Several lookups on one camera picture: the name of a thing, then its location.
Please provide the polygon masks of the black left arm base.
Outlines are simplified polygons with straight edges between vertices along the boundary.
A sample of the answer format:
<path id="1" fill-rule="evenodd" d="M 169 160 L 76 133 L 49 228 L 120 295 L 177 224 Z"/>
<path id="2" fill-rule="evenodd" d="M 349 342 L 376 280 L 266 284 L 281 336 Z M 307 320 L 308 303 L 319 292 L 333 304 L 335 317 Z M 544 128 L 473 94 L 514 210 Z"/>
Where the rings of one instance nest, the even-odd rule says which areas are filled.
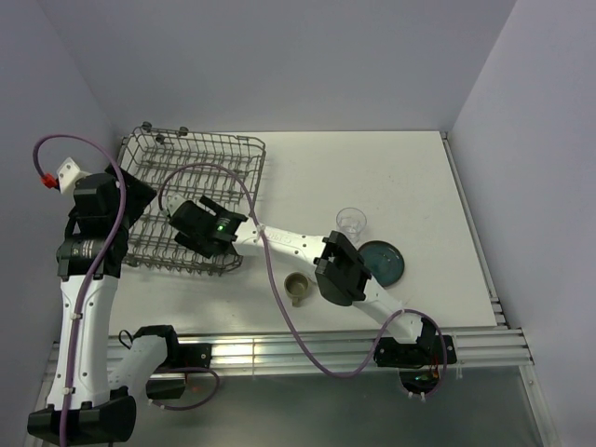
<path id="1" fill-rule="evenodd" d="M 170 377 L 170 370 L 181 368 L 209 368 L 212 344 L 181 344 L 174 360 L 167 360 L 155 371 L 158 378 L 151 378 L 146 384 L 147 397 L 151 400 L 177 400 L 188 383 L 189 372 L 182 377 Z"/>

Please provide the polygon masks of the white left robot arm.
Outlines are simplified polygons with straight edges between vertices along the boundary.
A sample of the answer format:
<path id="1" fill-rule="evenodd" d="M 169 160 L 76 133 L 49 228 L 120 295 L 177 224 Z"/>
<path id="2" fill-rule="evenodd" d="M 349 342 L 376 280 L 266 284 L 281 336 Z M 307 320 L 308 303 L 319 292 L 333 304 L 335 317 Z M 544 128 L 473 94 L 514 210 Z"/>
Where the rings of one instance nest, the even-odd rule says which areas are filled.
<path id="1" fill-rule="evenodd" d="M 85 172 L 71 158 L 56 180 L 75 203 L 57 250 L 61 339 L 46 406 L 30 414 L 27 431 L 57 446 L 125 442 L 151 375 L 174 370 L 182 359 L 172 326 L 145 326 L 115 368 L 107 366 L 109 322 L 129 230 L 156 191 L 112 167 Z"/>

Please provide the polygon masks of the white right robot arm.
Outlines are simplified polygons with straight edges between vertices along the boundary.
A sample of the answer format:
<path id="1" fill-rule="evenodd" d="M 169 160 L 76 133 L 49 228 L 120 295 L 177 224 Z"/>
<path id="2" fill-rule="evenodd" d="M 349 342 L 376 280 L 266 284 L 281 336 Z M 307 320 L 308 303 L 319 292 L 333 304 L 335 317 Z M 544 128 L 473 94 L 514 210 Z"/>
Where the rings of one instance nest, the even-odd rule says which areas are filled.
<path id="1" fill-rule="evenodd" d="M 366 267 L 349 239 L 301 235 L 255 223 L 203 196 L 198 203 L 181 196 L 168 200 L 165 214 L 177 231 L 175 241 L 205 258 L 234 254 L 272 257 L 292 265 L 333 305 L 353 306 L 380 324 L 403 345 L 407 359 L 426 361 L 435 351 L 437 331 L 427 317 L 407 312 Z"/>

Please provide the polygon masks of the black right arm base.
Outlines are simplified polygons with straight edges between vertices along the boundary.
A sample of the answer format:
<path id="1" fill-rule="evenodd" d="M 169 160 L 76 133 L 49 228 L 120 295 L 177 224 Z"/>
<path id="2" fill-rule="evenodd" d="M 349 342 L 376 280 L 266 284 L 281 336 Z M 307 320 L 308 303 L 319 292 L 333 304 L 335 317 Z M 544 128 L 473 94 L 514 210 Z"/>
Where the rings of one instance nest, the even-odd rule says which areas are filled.
<path id="1" fill-rule="evenodd" d="M 409 398 L 426 400 L 437 392 L 449 366 L 458 361 L 453 338 L 432 336 L 429 342 L 401 344 L 383 337 L 375 348 L 373 361 L 379 368 L 399 371 L 401 387 Z"/>

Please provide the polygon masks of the beige ceramic mug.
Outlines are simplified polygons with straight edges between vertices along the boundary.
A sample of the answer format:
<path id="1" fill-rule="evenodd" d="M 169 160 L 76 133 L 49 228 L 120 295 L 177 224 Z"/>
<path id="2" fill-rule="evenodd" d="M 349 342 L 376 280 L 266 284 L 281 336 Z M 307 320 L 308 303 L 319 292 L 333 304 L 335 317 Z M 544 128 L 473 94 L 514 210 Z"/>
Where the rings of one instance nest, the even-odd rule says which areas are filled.
<path id="1" fill-rule="evenodd" d="M 291 300 L 291 305 L 299 307 L 311 294 L 311 281 L 300 272 L 291 273 L 284 280 L 284 291 Z"/>

